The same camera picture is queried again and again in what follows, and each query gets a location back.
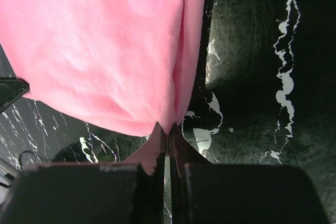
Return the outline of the pink t shirt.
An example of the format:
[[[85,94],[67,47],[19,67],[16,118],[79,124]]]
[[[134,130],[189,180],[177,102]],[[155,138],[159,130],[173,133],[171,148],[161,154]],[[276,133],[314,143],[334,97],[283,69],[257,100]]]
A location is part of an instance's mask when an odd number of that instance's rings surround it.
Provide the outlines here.
[[[146,136],[181,123],[204,0],[1,0],[1,46],[29,99]]]

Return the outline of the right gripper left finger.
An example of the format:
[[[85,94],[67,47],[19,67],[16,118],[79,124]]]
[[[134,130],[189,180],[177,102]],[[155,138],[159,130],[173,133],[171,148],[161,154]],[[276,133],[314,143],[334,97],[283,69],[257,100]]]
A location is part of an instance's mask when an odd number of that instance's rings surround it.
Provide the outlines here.
[[[163,223],[165,138],[156,124],[124,162],[24,170],[1,205],[1,223]]]

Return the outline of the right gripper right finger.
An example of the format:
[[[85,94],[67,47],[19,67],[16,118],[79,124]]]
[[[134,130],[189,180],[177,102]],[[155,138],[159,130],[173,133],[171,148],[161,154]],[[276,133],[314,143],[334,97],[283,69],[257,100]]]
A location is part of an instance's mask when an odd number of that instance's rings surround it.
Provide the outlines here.
[[[328,223],[316,189],[288,165],[212,164],[174,125],[167,138],[173,223]]]

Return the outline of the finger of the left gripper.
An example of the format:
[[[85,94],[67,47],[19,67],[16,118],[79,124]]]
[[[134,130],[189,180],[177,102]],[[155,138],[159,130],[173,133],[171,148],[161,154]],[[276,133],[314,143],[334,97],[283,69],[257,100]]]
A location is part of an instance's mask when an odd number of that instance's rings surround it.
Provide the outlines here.
[[[29,91],[29,84],[22,79],[1,77],[1,113]]]

